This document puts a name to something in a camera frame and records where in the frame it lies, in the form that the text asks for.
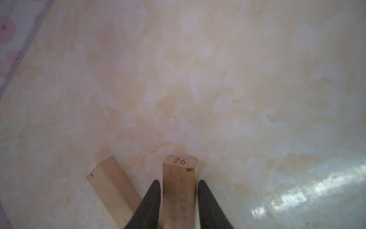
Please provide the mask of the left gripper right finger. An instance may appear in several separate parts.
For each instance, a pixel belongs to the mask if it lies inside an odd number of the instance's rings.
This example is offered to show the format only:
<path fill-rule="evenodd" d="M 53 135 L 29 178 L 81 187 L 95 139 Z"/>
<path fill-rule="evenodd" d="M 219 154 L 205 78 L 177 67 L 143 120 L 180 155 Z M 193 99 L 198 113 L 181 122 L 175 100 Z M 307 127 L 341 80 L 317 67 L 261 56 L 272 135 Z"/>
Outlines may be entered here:
<path fill-rule="evenodd" d="M 234 229 L 204 180 L 198 182 L 197 196 L 201 229 Z"/>

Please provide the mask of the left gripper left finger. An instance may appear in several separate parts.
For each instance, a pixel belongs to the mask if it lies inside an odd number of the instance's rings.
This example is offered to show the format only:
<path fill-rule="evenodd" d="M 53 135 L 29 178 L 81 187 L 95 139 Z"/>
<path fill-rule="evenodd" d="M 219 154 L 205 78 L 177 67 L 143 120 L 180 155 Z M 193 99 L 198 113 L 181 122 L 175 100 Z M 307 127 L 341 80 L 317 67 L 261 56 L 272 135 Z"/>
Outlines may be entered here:
<path fill-rule="evenodd" d="M 125 229 L 158 229 L 161 185 L 154 180 Z"/>

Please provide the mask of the natural wood block slanted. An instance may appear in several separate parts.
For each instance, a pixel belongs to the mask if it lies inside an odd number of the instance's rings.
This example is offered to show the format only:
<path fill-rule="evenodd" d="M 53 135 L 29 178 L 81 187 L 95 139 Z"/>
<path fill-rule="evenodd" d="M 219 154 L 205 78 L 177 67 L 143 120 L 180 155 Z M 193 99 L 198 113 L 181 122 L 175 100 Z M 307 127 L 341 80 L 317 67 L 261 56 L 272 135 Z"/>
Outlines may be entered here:
<path fill-rule="evenodd" d="M 163 220 L 166 229 L 193 229 L 198 159 L 169 155 L 163 162 Z"/>

